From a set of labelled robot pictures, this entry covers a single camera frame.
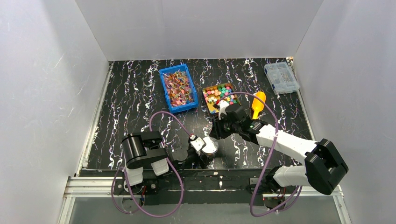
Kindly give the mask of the clear round plastic jar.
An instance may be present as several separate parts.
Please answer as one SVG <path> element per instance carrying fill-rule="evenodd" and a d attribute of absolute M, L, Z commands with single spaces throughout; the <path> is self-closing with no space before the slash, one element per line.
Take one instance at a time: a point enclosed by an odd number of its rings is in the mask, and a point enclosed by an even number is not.
<path fill-rule="evenodd" d="M 211 162 L 215 158 L 215 154 L 216 153 L 208 154 L 203 152 L 203 154 L 201 155 L 201 159 L 205 162 Z"/>

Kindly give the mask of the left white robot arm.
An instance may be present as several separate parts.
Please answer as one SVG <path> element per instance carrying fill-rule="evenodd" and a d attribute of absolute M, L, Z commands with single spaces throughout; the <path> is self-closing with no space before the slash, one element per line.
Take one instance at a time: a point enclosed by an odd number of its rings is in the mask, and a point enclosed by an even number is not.
<path fill-rule="evenodd" d="M 152 168 L 156 176 L 161 176 L 170 170 L 169 160 L 177 170 L 208 168 L 218 151 L 218 142 L 211 137 L 191 135 L 188 138 L 188 148 L 167 151 L 161 143 L 158 131 L 133 133 L 127 135 L 121 142 L 125 155 L 125 170 L 129 181 L 127 184 L 135 186 L 143 183 L 144 168 Z"/>

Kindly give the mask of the blue plastic candy bin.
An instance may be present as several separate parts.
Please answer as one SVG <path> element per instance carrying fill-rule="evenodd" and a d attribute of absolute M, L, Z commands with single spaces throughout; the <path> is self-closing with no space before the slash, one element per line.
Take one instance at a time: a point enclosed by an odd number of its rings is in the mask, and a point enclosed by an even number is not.
<path fill-rule="evenodd" d="M 159 75 L 170 113 L 198 107 L 197 91 L 186 64 L 160 69 Z"/>

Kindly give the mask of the white round jar lid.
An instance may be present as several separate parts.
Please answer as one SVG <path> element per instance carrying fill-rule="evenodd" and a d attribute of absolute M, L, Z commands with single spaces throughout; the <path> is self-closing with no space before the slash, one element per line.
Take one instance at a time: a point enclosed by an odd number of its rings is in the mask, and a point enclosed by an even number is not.
<path fill-rule="evenodd" d="M 202 152 L 205 154 L 215 154 L 219 148 L 218 142 L 215 138 L 206 136 L 203 138 L 205 146 L 202 148 Z"/>

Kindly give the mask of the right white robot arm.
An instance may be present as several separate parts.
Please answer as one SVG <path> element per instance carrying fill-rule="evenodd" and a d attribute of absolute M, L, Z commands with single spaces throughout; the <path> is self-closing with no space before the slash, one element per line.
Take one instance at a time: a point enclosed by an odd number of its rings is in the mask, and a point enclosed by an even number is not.
<path fill-rule="evenodd" d="M 327 139 L 306 140 L 276 128 L 265 121 L 251 119 L 239 104 L 224 100 L 215 106 L 219 113 L 212 121 L 210 137 L 225 139 L 238 134 L 243 140 L 271 147 L 295 160 L 298 166 L 281 166 L 270 170 L 262 181 L 273 192 L 288 186 L 310 186 L 330 195 L 349 171 L 335 145 Z"/>

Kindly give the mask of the gold tray of star candies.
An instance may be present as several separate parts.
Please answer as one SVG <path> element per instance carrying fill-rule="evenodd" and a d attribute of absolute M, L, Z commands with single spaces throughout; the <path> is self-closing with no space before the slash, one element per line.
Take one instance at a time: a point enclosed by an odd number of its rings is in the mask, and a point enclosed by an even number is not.
<path fill-rule="evenodd" d="M 206 111 L 209 116 L 217 114 L 219 111 L 214 107 L 216 102 L 225 97 L 225 101 L 232 104 L 240 104 L 238 97 L 234 94 L 236 88 L 232 83 L 224 83 L 205 87 L 202 89 Z"/>

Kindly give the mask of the orange plastic scoop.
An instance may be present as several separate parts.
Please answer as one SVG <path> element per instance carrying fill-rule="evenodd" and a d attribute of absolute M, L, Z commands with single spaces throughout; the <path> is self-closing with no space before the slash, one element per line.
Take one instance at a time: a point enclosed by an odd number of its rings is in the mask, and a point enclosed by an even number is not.
<path fill-rule="evenodd" d="M 255 98 L 252 102 L 251 108 L 253 111 L 252 119 L 258 119 L 259 113 L 264 109 L 264 102 L 266 101 L 266 94 L 259 91 L 254 94 Z"/>

